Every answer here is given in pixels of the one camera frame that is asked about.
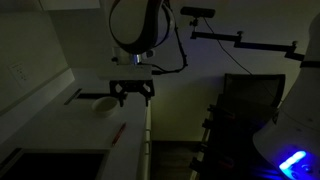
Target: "black chair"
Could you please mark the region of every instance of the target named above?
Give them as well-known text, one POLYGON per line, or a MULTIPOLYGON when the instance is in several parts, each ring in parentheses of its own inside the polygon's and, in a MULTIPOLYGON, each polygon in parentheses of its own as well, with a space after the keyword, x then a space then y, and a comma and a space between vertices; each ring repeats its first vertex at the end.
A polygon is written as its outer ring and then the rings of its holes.
POLYGON ((259 104, 278 107, 285 85, 284 74, 225 74, 223 93, 259 104))

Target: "white robot body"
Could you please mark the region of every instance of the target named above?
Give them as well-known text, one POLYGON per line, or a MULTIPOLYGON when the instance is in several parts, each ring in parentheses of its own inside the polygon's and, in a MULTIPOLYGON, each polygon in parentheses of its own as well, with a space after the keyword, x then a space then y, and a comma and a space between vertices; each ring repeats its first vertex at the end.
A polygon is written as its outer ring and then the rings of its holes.
POLYGON ((164 0, 115 0, 109 26, 120 48, 142 54, 163 42, 175 27, 174 16, 164 0))
MULTIPOLYGON (((310 26, 304 62, 320 61, 319 31, 320 15, 310 26)), ((289 179, 320 179, 319 67, 301 68, 279 114, 254 134, 253 142, 258 152, 289 179), (295 156, 297 152, 304 156, 295 156)))

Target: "blue light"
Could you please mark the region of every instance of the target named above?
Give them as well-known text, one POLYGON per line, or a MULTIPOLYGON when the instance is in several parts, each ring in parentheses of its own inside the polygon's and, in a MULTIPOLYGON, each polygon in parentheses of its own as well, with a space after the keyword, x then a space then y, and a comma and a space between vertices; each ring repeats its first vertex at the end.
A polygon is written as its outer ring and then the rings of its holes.
POLYGON ((302 159, 306 156, 306 152, 305 151, 299 151, 299 152, 296 152, 293 157, 296 158, 296 159, 302 159))
POLYGON ((279 168, 283 171, 288 169, 292 164, 297 163, 300 161, 302 158, 306 156, 305 151, 298 151, 296 152, 293 156, 289 157, 286 161, 280 164, 279 168))
POLYGON ((279 167, 281 170, 285 170, 285 169, 288 169, 290 167, 290 165, 288 163, 284 162, 279 167))

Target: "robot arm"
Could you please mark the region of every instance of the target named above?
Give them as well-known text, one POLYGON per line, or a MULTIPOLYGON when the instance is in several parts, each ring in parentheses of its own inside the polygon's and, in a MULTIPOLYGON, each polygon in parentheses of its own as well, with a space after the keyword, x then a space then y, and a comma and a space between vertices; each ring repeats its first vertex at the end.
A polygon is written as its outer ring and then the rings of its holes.
POLYGON ((116 0, 109 16, 113 39, 130 54, 142 54, 163 42, 174 25, 173 14, 164 0, 116 0), (167 21, 162 40, 158 40, 160 15, 167 21))

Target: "black cable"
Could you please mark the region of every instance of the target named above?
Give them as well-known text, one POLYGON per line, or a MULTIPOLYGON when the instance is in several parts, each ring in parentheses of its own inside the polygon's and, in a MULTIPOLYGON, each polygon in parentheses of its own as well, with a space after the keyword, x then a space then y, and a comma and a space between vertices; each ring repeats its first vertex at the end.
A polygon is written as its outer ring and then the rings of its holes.
MULTIPOLYGON (((203 18, 205 23, 207 24, 208 28, 211 30, 212 34, 215 34, 213 29, 211 28, 211 26, 209 25, 209 23, 207 22, 207 19, 206 18, 203 18)), ((243 67, 221 44, 220 40, 217 39, 218 43, 219 43, 219 46, 221 47, 221 49, 235 62, 238 64, 239 67, 241 67, 243 70, 245 70, 247 73, 249 73, 250 75, 252 75, 252 73, 246 69, 245 67, 243 67)))
MULTIPOLYGON (((171 9, 169 0, 164 1, 164 3, 167 5, 167 7, 170 9, 170 11, 173 12, 173 10, 171 9)), ((183 69, 185 69, 188 66, 187 55, 185 54, 184 49, 182 47, 182 43, 181 43, 179 32, 178 32, 177 23, 175 23, 174 32, 175 32, 175 35, 177 37, 178 47, 179 47, 179 51, 180 51, 180 54, 181 54, 181 57, 182 57, 182 63, 183 63, 182 67, 178 68, 178 69, 175 69, 175 70, 165 70, 165 69, 161 68, 160 66, 158 66, 156 64, 140 63, 141 65, 151 65, 152 67, 155 67, 155 68, 159 69, 159 70, 153 70, 152 71, 152 75, 179 73, 179 72, 181 72, 183 69)))
MULTIPOLYGON (((170 7, 168 7, 168 5, 165 5, 165 4, 166 3, 163 3, 163 5, 161 7, 163 11, 166 11, 166 7, 170 8, 170 7)), ((170 21, 170 16, 166 12, 165 12, 165 17, 166 17, 167 22, 170 21)), ((160 46, 169 37, 169 33, 170 33, 170 26, 167 26, 166 34, 164 35, 164 38, 158 44, 156 44, 154 47, 160 46)))
MULTIPOLYGON (((205 17, 204 17, 203 19, 204 19, 205 23, 207 24, 208 28, 210 29, 210 31, 212 32, 212 34, 215 34, 214 31, 213 31, 213 29, 212 29, 211 26, 209 25, 207 19, 206 19, 205 17)), ((245 70, 247 73, 249 73, 250 75, 253 75, 248 69, 246 69, 245 67, 243 67, 243 66, 222 46, 222 44, 221 44, 221 42, 220 42, 219 39, 217 39, 217 41, 218 41, 218 44, 220 45, 221 49, 222 49, 235 63, 237 63, 237 64, 238 64, 243 70, 245 70)), ((270 95, 271 97, 275 98, 275 96, 269 91, 269 89, 266 87, 266 85, 265 85, 263 82, 261 82, 261 83, 262 83, 263 87, 265 88, 265 90, 267 90, 267 92, 269 93, 269 95, 270 95)))

